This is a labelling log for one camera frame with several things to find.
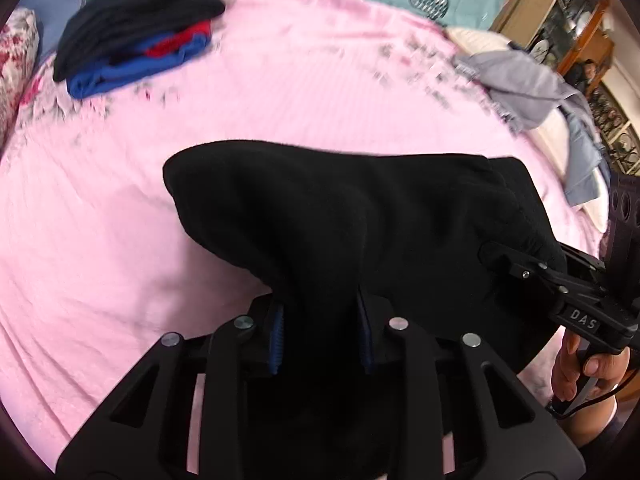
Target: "gray cloth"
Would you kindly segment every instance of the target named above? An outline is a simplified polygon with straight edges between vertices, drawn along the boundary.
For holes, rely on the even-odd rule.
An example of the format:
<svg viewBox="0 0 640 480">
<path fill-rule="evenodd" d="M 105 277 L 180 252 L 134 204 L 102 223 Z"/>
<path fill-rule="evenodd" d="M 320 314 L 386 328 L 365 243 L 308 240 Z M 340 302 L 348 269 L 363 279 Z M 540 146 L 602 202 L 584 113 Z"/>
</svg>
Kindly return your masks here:
<svg viewBox="0 0 640 480">
<path fill-rule="evenodd" d="M 454 64 L 488 89 L 498 113 L 515 133 L 537 128 L 553 108 L 559 107 L 569 126 L 564 183 L 567 202 L 574 206 L 599 196 L 593 175 L 602 159 L 597 147 L 599 135 L 584 95 L 549 67 L 518 50 L 457 56 Z"/>
<path fill-rule="evenodd" d="M 599 197 L 593 170 L 602 156 L 576 114 L 561 108 L 569 126 L 569 160 L 566 167 L 564 196 L 569 205 L 579 205 Z"/>
</svg>

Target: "metal screw head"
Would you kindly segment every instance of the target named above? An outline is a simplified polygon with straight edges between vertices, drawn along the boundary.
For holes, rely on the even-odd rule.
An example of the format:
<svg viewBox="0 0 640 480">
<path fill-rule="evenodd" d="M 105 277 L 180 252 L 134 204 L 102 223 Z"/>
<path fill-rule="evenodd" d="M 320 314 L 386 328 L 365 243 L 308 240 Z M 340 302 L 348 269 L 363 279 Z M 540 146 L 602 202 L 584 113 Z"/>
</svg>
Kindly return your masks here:
<svg viewBox="0 0 640 480">
<path fill-rule="evenodd" d="M 467 346 L 471 346 L 471 348 L 476 348 L 480 346 L 482 339 L 480 339 L 480 336 L 478 334 L 468 332 L 462 336 L 462 342 Z"/>
<path fill-rule="evenodd" d="M 160 339 L 162 346 L 176 346 L 180 342 L 180 334 L 168 332 Z"/>
<path fill-rule="evenodd" d="M 404 317 L 392 317 L 389 320 L 389 326 L 394 330 L 406 330 L 409 322 Z"/>
<path fill-rule="evenodd" d="M 234 320 L 234 326 L 239 330 L 247 330 L 254 325 L 254 320 L 249 316 L 238 316 Z"/>
</svg>

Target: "pink blanket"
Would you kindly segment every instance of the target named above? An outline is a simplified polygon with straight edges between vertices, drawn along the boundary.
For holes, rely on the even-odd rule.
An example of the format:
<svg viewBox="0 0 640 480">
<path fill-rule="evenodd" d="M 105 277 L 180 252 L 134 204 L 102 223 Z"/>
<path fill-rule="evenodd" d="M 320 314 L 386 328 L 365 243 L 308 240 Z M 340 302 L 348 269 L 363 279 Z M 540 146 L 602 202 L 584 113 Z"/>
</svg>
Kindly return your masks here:
<svg viewBox="0 0 640 480">
<path fill-rule="evenodd" d="M 188 146 L 516 156 L 556 237 L 596 251 L 546 160 L 453 72 L 454 50 L 365 0 L 232 0 L 206 54 L 138 84 L 74 101 L 44 65 L 0 163 L 0 397 L 49 466 L 161 334 L 212 332 L 265 292 L 181 229 L 161 170 Z"/>
</svg>

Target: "black cable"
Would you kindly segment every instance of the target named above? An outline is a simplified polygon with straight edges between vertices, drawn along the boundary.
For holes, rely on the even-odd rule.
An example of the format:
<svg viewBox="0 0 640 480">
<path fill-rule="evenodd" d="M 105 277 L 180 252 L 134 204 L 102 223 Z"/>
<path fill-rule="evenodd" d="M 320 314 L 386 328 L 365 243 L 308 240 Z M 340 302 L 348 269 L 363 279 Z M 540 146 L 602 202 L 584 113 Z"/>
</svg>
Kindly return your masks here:
<svg viewBox="0 0 640 480">
<path fill-rule="evenodd" d="M 599 402 L 602 402 L 603 400 L 607 400 L 610 399 L 611 397 L 613 397 L 616 393 L 619 393 L 620 391 L 622 391 L 624 388 L 627 387 L 627 385 L 633 381 L 633 379 L 635 378 L 635 376 L 638 374 L 638 371 L 640 370 L 640 368 L 636 368 L 633 373 L 631 375 L 629 375 L 628 378 L 626 378 L 625 381 L 623 381 L 622 384 L 620 384 L 617 388 L 611 390 L 608 394 L 605 394 L 603 396 L 597 397 L 596 399 L 592 399 L 592 400 L 588 400 L 587 402 L 581 404 L 580 406 L 578 406 L 577 408 L 572 409 L 569 413 L 565 413 L 564 415 L 559 415 L 558 413 L 556 413 L 554 416 L 556 419 L 558 420 L 565 420 L 566 418 L 569 418 L 570 416 L 572 416 L 574 413 L 579 412 L 580 410 L 583 410 L 584 408 L 588 408 L 589 406 L 593 406 L 594 404 L 597 404 Z"/>
</svg>

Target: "red cloth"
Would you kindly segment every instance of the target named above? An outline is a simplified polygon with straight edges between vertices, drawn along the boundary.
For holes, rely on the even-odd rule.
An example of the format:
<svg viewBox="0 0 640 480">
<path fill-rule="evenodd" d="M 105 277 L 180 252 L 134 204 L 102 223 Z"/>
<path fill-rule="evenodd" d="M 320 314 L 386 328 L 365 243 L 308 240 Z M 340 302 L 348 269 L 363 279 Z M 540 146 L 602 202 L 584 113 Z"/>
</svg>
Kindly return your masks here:
<svg viewBox="0 0 640 480">
<path fill-rule="evenodd" d="M 149 57 L 162 57 L 167 54 L 171 54 L 178 50 L 185 43 L 189 43 L 195 34 L 211 35 L 211 20 L 205 20 L 204 22 L 198 22 L 191 27 L 185 28 L 180 32 L 176 32 L 170 38 L 156 43 L 154 46 L 145 50 L 145 56 Z"/>
</svg>

